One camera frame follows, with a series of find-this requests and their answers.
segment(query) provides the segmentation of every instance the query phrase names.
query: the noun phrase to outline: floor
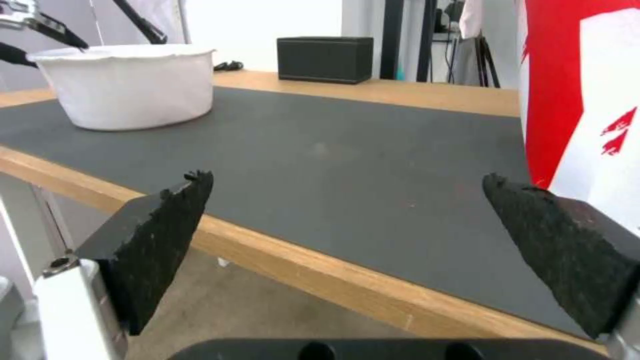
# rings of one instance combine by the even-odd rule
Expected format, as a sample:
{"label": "floor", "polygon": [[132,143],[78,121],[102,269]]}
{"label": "floor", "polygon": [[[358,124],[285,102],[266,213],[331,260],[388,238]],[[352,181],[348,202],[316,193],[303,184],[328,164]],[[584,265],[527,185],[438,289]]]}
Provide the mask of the floor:
{"label": "floor", "polygon": [[393,338],[410,334],[190,250],[128,360],[166,359],[211,338]]}

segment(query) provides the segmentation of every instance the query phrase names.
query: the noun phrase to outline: screw hole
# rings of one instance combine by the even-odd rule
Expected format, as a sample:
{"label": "screw hole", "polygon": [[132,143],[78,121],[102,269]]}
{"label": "screw hole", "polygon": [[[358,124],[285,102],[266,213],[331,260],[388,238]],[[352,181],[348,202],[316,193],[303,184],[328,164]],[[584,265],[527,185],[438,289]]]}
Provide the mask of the screw hole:
{"label": "screw hole", "polygon": [[69,258],[67,258],[66,256],[64,258],[58,258],[55,259],[54,261],[51,261],[51,265],[49,265],[49,267],[51,268],[59,268],[61,266],[64,266],[66,264],[69,263]]}
{"label": "screw hole", "polygon": [[329,345],[313,341],[300,350],[298,360],[335,360],[335,354]]}
{"label": "screw hole", "polygon": [[445,360],[484,360],[480,351],[466,343],[451,343],[444,352]]}

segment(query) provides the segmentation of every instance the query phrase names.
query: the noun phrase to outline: wooden table edge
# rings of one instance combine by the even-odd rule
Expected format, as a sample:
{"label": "wooden table edge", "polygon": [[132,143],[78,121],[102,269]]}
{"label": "wooden table edge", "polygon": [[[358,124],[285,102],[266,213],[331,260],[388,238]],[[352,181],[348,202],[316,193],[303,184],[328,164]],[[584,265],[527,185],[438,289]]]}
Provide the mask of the wooden table edge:
{"label": "wooden table edge", "polygon": [[[0,107],[52,98],[54,96],[48,90],[3,94],[0,95]],[[108,213],[142,195],[3,146],[0,146],[0,171]],[[192,246],[418,336],[557,339],[606,354],[602,345],[592,341],[417,286],[209,215],[203,216],[200,221]]]}
{"label": "wooden table edge", "polygon": [[[358,85],[309,83],[278,80],[278,74],[274,72],[245,70],[216,74],[213,80],[216,87],[331,97],[483,115],[518,118],[520,116],[518,92],[515,90],[379,79]],[[3,93],[0,94],[0,108],[53,98],[55,95],[48,89]]]}

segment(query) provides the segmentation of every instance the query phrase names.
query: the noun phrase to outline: tripod leg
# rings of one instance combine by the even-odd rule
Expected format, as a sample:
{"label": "tripod leg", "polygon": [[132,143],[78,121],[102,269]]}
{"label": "tripod leg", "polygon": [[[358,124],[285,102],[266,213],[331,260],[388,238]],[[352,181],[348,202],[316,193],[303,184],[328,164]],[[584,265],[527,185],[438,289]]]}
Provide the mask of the tripod leg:
{"label": "tripod leg", "polygon": [[458,46],[458,38],[454,38],[453,39],[453,50],[451,51],[451,60],[449,62],[449,73],[447,74],[447,83],[451,84],[451,83],[456,83],[456,80],[453,77],[453,62],[456,61],[456,46]]}
{"label": "tripod leg", "polygon": [[493,80],[493,85],[496,88],[500,88],[500,81],[498,80],[498,72],[495,70],[495,65],[493,64],[493,58],[491,57],[491,51],[489,50],[489,43],[483,38],[486,61],[489,63],[489,70],[491,71],[491,78]]}
{"label": "tripod leg", "polygon": [[486,75],[486,51],[484,51],[484,36],[480,35],[477,39],[478,41],[478,48],[480,48],[480,69],[482,69],[482,79],[483,79],[483,86],[485,88],[489,87],[489,79]]}
{"label": "tripod leg", "polygon": [[478,39],[474,39],[474,45],[476,46],[476,65],[478,68],[478,82],[480,82],[480,86],[484,86],[483,77],[482,77],[482,60],[480,58],[480,46]]}

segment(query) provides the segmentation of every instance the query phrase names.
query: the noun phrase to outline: black foam pad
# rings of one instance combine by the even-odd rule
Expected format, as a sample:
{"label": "black foam pad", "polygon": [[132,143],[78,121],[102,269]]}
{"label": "black foam pad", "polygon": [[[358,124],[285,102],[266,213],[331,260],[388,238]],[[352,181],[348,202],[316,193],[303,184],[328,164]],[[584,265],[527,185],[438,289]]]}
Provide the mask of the black foam pad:
{"label": "black foam pad", "polygon": [[100,265],[118,319],[138,335],[186,254],[213,187],[210,172],[185,175],[175,190],[133,199],[77,250]]}
{"label": "black foam pad", "polygon": [[560,306],[592,338],[610,332],[638,285],[639,239],[585,202],[495,174],[483,189]]}

